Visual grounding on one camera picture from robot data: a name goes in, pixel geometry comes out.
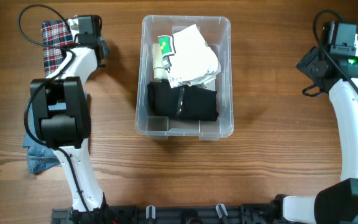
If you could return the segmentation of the blue denim jeans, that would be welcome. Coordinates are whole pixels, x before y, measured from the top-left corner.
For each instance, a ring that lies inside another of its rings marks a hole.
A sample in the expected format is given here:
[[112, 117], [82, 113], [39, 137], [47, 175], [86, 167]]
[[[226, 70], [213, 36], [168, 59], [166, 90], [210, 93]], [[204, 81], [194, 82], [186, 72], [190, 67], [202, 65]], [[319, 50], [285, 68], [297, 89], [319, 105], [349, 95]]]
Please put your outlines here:
[[[50, 110], [63, 110], [66, 109], [65, 103], [56, 103], [55, 105], [48, 106]], [[28, 125], [31, 133], [35, 134], [34, 117], [32, 115], [32, 106], [30, 106], [28, 114]], [[60, 164], [57, 156], [53, 153], [52, 149], [36, 143], [30, 136], [25, 133], [22, 147], [26, 149], [27, 167], [31, 174], [37, 175], [52, 167]]]

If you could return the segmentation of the cream white cloth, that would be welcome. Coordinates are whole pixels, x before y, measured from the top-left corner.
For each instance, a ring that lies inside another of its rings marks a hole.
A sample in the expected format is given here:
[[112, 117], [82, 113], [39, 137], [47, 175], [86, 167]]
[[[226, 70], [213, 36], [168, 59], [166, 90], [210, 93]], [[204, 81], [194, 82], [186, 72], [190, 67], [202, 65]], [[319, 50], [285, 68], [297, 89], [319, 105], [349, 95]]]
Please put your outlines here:
[[156, 80], [167, 79], [167, 74], [162, 59], [162, 52], [160, 50], [159, 44], [152, 45], [152, 66], [153, 66], [154, 78]]

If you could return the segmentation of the black garment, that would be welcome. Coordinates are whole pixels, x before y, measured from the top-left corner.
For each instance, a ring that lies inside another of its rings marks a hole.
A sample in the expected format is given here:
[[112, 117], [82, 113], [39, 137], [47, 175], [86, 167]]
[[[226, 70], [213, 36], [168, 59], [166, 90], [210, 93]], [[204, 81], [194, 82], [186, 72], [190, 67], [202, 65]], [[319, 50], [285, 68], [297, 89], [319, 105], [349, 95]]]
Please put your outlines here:
[[147, 91], [149, 107], [156, 116], [200, 121], [218, 119], [216, 91], [188, 85], [172, 88], [168, 80], [149, 82]]

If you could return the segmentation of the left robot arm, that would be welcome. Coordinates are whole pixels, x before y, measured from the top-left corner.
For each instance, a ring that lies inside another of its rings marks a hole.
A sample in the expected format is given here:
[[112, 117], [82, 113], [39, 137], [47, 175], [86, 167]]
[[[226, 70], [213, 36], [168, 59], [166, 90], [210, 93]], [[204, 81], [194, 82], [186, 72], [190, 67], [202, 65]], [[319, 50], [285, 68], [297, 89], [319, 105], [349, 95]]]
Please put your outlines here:
[[30, 84], [27, 112], [32, 113], [32, 137], [57, 156], [72, 196], [73, 219], [102, 216], [104, 193], [96, 180], [89, 154], [91, 118], [83, 86], [101, 66], [109, 49], [102, 36], [78, 34], [60, 66]]

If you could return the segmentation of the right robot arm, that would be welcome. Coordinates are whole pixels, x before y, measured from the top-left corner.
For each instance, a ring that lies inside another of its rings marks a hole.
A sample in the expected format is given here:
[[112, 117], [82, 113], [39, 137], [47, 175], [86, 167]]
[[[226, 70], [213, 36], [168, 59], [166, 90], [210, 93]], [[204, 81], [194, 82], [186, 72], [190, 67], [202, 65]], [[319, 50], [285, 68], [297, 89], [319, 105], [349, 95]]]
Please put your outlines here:
[[336, 115], [342, 156], [340, 182], [315, 196], [284, 195], [271, 219], [288, 223], [358, 223], [358, 55], [313, 47], [296, 65], [328, 94]]

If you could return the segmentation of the white printed t-shirt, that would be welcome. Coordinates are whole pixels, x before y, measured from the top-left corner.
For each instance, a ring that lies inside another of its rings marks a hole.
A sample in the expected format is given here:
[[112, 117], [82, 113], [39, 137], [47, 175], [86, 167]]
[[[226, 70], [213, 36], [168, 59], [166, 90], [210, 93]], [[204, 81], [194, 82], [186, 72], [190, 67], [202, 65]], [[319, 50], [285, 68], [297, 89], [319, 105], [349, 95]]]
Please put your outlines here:
[[195, 24], [172, 35], [158, 36], [158, 44], [172, 88], [206, 85], [221, 72], [217, 55]]

